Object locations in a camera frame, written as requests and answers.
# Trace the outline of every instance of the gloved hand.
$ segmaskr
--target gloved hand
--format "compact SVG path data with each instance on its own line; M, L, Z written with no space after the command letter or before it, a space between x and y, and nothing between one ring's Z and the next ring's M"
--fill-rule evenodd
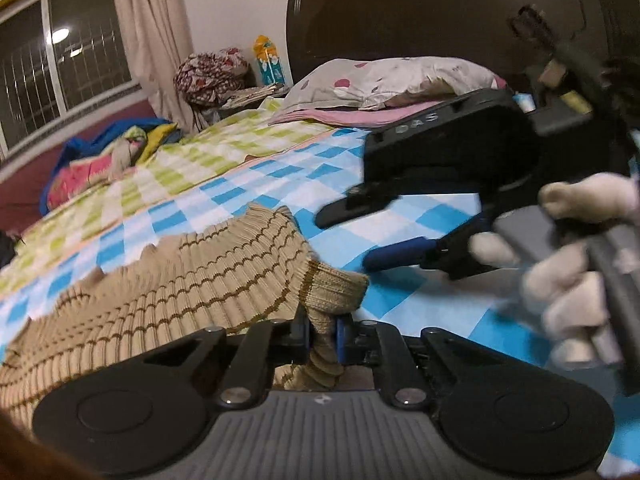
M548 184L538 199L556 219L600 223L620 218L638 224L638 188L632 179L620 175L598 173L576 184ZM513 248L496 233L471 237L469 252L494 267L519 267L521 263ZM541 316L546 335L555 342L551 357L557 366L567 369L620 358L608 324L602 277L587 268L585 246L578 241L527 269L521 281L524 306Z

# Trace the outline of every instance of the metal screw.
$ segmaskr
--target metal screw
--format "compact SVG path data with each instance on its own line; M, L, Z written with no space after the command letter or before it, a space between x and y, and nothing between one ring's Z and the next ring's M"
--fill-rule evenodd
M427 394L418 388L402 388L396 392L396 400L401 404L419 404Z
M251 392L244 386L228 388L220 394L220 400L225 404L242 404L251 398Z
M361 193L362 193L362 188L360 186L351 186L347 190L347 195L349 196L356 196L356 195L360 195Z

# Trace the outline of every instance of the beige curtain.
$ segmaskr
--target beige curtain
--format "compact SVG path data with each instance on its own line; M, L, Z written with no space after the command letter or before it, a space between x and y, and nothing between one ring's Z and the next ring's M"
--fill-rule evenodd
M193 111L174 88L180 63L193 52L184 0L115 0L131 75L156 114L193 128Z

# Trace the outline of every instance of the polka dot pillowcase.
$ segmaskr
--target polka dot pillowcase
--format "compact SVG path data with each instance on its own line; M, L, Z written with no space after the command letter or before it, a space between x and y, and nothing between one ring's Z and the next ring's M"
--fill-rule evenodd
M502 86L490 70L453 57L334 59L299 81L277 115L313 108L380 110Z

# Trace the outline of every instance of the window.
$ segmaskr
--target window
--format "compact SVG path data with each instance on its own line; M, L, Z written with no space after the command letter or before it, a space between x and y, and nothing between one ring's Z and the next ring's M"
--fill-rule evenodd
M31 0L0 15L0 152L132 86L113 0Z

